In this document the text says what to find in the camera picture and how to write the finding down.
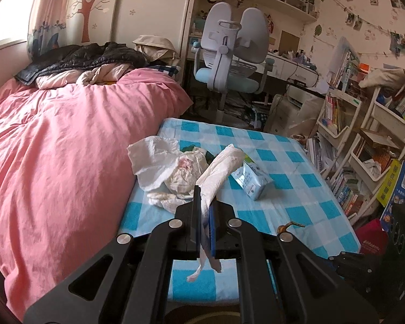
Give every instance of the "checkered tablecloth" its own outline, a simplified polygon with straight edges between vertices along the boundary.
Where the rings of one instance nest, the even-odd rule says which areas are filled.
[[[176,138],[180,148],[196,145],[216,155],[234,144],[250,156],[273,179],[257,201],[252,201],[230,176],[217,194],[234,207],[238,218],[259,231],[275,235],[290,220],[305,228],[288,229],[318,256],[341,251],[358,252],[359,241],[327,184],[293,139],[255,131],[169,118],[159,136]],[[166,210],[148,204],[135,183],[119,233],[134,236],[150,233],[156,225],[173,218]],[[177,302],[237,302],[238,285],[234,260],[224,260],[216,273],[206,262],[194,283],[186,277],[198,267],[196,261],[174,261],[168,298]]]

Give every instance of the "red bag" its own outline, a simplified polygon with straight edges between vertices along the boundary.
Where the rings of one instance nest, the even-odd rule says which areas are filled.
[[[374,219],[355,231],[359,238],[361,254],[384,255],[389,236],[381,227],[380,220]]]

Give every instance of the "chair armrest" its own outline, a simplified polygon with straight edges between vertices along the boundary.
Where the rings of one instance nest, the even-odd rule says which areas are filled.
[[[195,41],[192,45],[191,51],[195,53],[195,62],[193,64],[193,76],[197,76],[198,69],[200,68],[201,43],[199,41]]]
[[[267,80],[267,72],[273,71],[273,65],[275,60],[273,58],[266,58],[266,65],[264,66],[264,73],[262,74],[262,79],[259,84],[259,89],[254,94],[260,94],[264,90]]]

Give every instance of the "window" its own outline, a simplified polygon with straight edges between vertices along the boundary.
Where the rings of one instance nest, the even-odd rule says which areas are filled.
[[[33,0],[0,1],[0,46],[27,40],[28,22]]]

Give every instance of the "pink duvet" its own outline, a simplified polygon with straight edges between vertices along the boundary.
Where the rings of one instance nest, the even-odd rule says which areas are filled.
[[[153,69],[108,86],[3,85],[0,269],[19,319],[116,234],[135,182],[126,147],[190,105]]]

